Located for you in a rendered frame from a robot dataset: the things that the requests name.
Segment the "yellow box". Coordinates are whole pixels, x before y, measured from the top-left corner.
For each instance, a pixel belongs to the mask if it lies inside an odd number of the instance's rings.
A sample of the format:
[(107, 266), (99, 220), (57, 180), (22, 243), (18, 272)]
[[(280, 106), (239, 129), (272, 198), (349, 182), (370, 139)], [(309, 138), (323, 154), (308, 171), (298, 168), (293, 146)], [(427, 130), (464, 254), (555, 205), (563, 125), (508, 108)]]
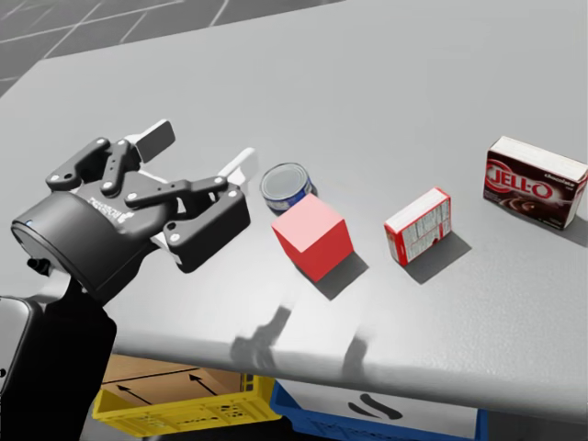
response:
[(275, 380), (242, 375), (242, 390), (185, 401), (136, 406), (101, 390), (92, 417), (127, 435), (146, 437), (275, 421), (270, 407)]

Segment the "blue box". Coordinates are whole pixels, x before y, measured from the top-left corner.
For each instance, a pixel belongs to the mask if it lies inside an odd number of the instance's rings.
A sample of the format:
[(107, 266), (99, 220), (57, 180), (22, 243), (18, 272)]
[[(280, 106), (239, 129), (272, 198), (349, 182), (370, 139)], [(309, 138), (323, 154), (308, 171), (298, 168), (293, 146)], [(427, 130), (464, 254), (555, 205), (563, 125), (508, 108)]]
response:
[(338, 441), (490, 441), (483, 410), (477, 411), (473, 437), (463, 437), (304, 410), (278, 382), (270, 406), (289, 419), (295, 432)]

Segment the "brown box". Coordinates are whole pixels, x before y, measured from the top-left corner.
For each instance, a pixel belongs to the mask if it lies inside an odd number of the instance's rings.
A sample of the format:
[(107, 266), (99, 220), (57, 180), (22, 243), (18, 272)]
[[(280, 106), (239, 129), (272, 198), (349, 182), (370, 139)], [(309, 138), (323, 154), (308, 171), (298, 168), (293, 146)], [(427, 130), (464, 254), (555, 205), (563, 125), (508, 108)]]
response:
[(237, 393), (242, 375), (148, 358), (113, 355), (101, 388), (139, 406)]

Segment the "dark red and white carton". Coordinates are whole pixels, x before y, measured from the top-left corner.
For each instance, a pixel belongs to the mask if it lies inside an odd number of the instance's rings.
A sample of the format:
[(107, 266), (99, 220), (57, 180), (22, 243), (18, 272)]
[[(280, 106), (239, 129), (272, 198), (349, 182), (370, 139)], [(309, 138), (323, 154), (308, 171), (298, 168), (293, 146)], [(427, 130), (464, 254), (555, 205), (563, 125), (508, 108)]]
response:
[(502, 136), (487, 152), (483, 197), (562, 231), (587, 183), (587, 164)]

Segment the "blue flat can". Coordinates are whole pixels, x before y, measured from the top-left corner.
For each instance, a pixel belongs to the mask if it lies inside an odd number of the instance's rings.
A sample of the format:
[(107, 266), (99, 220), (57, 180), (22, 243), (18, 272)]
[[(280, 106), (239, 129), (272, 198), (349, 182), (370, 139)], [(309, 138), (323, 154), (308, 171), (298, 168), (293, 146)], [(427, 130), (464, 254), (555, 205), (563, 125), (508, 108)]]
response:
[(307, 195), (318, 195), (307, 169), (294, 162), (277, 164), (268, 169), (261, 178), (259, 190), (266, 205), (278, 216)]

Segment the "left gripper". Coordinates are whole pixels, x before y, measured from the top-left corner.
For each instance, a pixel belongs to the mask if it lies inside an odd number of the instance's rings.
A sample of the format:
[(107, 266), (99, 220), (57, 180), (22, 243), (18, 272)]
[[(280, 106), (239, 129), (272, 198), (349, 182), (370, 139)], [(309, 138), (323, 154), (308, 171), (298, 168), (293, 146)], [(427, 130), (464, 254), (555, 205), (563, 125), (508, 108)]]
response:
[(106, 304), (157, 249), (153, 236), (162, 233), (178, 268), (191, 273), (244, 231), (251, 218), (242, 185), (256, 173), (252, 147), (215, 176), (197, 181), (125, 179), (174, 142), (171, 122), (161, 119), (118, 141), (96, 138), (49, 173), (45, 182), (53, 192), (11, 225), (19, 244), (38, 261), (34, 269), (65, 272)]

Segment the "pink cube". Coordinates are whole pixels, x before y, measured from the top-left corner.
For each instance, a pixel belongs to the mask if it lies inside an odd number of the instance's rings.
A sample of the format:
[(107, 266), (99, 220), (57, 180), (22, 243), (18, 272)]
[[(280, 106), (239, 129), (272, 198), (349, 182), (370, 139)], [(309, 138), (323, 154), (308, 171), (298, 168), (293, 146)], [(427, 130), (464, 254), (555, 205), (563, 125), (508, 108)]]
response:
[(292, 263), (318, 282), (354, 252), (345, 219), (309, 194), (271, 224)]

